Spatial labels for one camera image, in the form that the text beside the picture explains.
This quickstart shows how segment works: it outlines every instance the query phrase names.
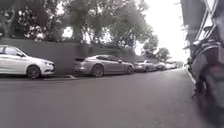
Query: scooter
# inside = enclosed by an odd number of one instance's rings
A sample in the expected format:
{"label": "scooter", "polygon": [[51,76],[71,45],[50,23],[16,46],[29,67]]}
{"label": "scooter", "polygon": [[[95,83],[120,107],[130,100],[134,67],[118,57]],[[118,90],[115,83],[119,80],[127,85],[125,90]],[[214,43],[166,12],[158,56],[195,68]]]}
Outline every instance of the scooter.
{"label": "scooter", "polygon": [[196,46],[189,72],[200,91],[196,91],[198,105],[218,125],[224,123],[224,47],[221,43],[204,39]]}

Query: tree canopy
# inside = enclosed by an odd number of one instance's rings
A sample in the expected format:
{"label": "tree canopy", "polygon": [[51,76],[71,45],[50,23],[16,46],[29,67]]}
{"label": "tree canopy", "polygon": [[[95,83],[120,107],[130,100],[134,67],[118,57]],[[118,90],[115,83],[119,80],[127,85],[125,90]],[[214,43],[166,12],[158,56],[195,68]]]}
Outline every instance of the tree canopy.
{"label": "tree canopy", "polygon": [[156,56],[161,62],[166,62],[170,58],[170,52],[167,48],[160,48]]}
{"label": "tree canopy", "polygon": [[[58,14],[58,6],[63,9]],[[145,43],[153,53],[158,38],[147,24],[144,0],[7,0],[0,1],[3,36],[61,42],[66,27],[71,27],[75,42],[110,43],[134,48]]]}

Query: side mirror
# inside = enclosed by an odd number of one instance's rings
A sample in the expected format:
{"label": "side mirror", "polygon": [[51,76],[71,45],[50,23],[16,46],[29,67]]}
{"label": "side mirror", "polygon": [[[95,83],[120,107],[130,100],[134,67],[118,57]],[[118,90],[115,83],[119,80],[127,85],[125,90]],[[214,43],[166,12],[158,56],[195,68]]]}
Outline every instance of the side mirror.
{"label": "side mirror", "polygon": [[25,57],[25,55],[23,55],[21,53],[17,53],[16,55],[19,56],[19,57]]}

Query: asphalt road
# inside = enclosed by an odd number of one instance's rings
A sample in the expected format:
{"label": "asphalt road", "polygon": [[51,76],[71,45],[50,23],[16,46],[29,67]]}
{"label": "asphalt road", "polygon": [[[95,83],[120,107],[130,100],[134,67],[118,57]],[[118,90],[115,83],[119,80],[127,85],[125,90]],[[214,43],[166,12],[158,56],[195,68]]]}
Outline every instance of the asphalt road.
{"label": "asphalt road", "polygon": [[186,70],[0,81],[0,128],[210,128]]}

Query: tire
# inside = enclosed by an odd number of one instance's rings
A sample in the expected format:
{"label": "tire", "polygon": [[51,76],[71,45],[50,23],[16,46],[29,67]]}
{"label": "tire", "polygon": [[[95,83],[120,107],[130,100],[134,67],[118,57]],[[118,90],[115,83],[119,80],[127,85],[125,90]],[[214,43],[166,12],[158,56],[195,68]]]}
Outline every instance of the tire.
{"label": "tire", "polygon": [[146,73],[148,71],[149,71],[149,67],[146,67],[144,72]]}
{"label": "tire", "polygon": [[30,79],[37,79],[41,76],[40,68],[36,65],[29,66],[27,68],[26,75]]}
{"label": "tire", "polygon": [[94,77],[101,77],[104,75],[104,68],[101,64],[96,64],[92,68],[91,75]]}
{"label": "tire", "polygon": [[132,66],[128,66],[127,68],[127,74],[133,74],[134,68]]}

